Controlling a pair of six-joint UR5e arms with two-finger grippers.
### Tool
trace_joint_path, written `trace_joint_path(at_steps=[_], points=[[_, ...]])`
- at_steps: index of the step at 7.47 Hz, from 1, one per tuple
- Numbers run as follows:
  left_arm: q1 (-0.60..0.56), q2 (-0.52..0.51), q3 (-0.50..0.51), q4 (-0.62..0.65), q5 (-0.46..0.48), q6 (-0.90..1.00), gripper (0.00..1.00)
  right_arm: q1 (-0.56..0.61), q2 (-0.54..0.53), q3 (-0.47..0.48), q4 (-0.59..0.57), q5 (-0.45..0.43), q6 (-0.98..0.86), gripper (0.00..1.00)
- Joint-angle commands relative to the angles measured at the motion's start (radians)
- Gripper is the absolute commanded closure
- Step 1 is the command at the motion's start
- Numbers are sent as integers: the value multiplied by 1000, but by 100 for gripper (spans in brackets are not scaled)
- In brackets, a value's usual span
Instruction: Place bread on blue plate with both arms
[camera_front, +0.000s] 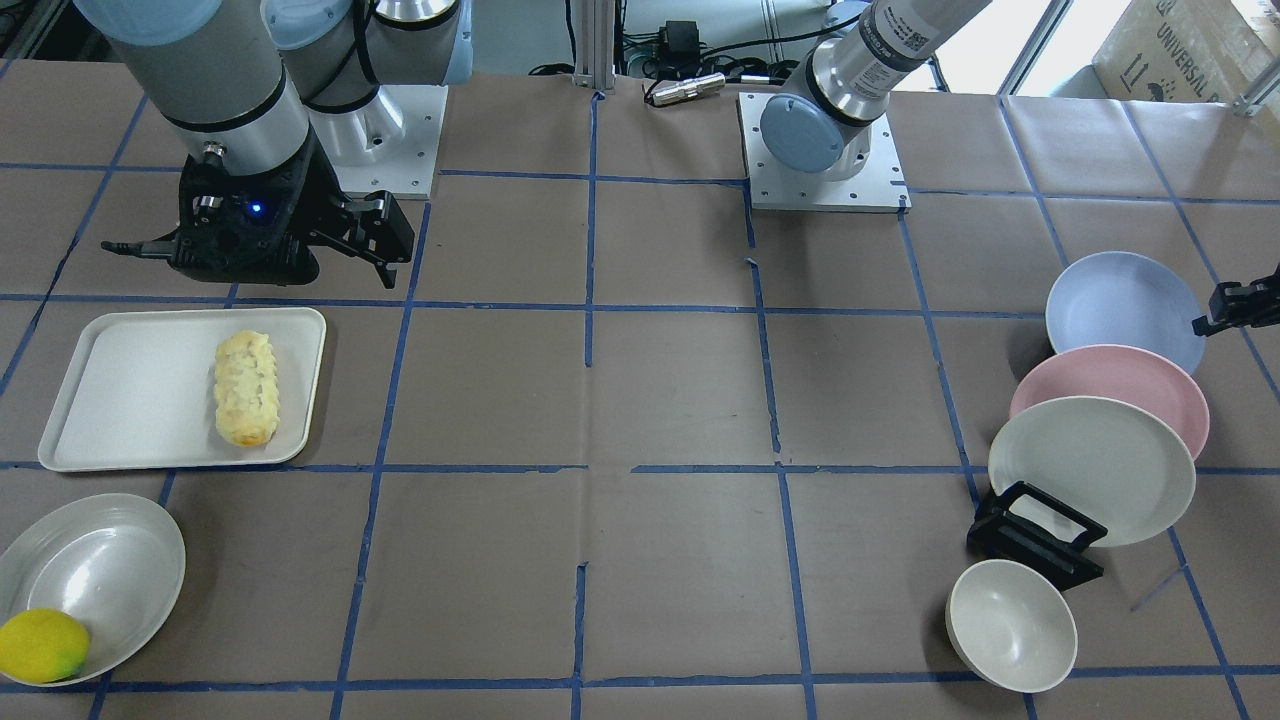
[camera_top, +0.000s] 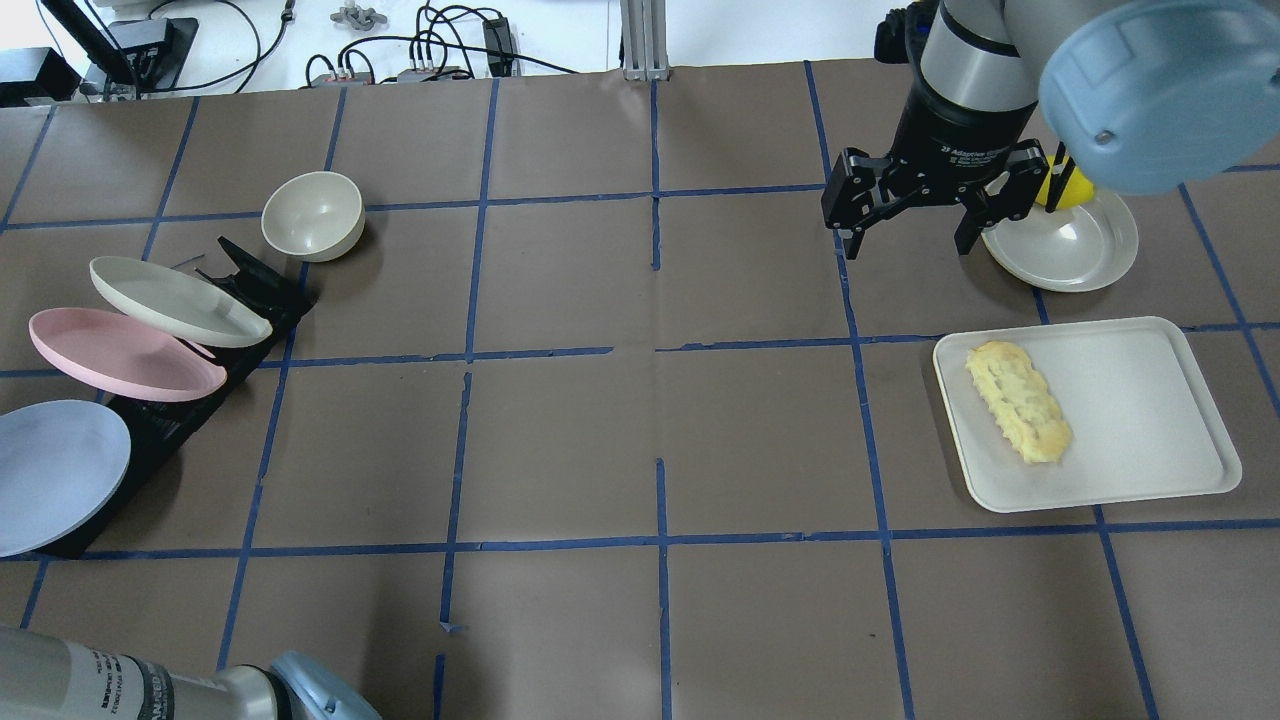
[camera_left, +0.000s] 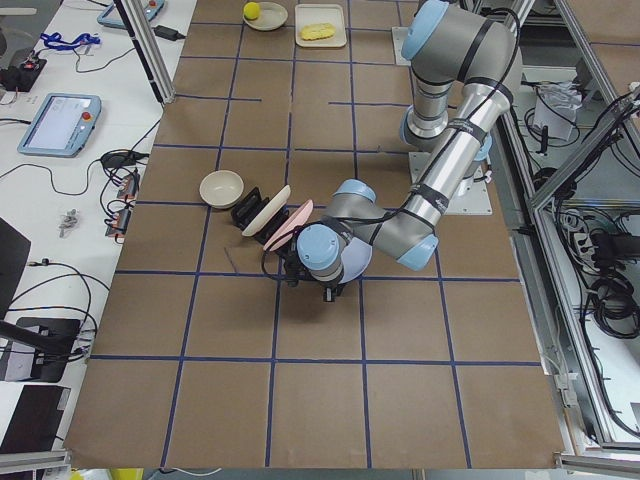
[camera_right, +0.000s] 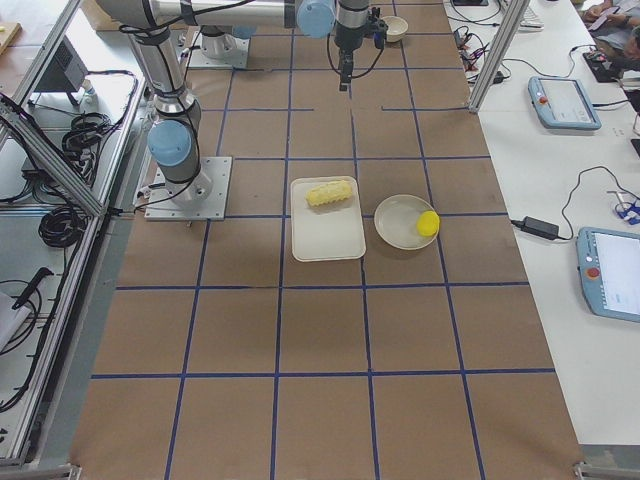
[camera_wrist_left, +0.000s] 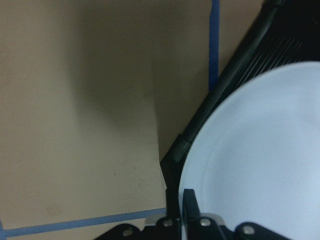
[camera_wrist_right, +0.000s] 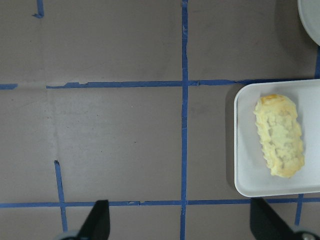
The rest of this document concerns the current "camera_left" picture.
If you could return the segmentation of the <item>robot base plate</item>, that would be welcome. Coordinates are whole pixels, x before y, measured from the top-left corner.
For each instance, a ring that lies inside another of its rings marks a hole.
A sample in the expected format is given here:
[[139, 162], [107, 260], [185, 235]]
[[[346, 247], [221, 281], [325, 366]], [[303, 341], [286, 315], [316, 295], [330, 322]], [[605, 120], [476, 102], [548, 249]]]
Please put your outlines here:
[[493, 213], [488, 192], [491, 172], [487, 160], [471, 162], [459, 179], [447, 176], [445, 186], [449, 203], [446, 215], [488, 216]]
[[414, 34], [413, 28], [393, 27], [392, 40], [395, 63], [399, 66], [409, 66], [420, 50], [420, 41]]

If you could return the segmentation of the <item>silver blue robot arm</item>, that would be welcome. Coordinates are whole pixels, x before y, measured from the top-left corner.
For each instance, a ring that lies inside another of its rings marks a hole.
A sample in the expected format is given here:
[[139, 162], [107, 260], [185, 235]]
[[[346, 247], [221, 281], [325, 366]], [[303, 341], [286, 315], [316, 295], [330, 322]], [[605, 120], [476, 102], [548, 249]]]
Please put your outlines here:
[[485, 158], [490, 131], [510, 110], [521, 81], [525, 16], [499, 11], [503, 22], [449, 1], [421, 4], [401, 49], [416, 84], [401, 134], [427, 155], [426, 166], [393, 211], [378, 206], [364, 182], [344, 181], [319, 221], [291, 230], [282, 281], [315, 281], [325, 299], [334, 300], [342, 290], [343, 252], [354, 239], [414, 271], [429, 263], [438, 246], [437, 223]]

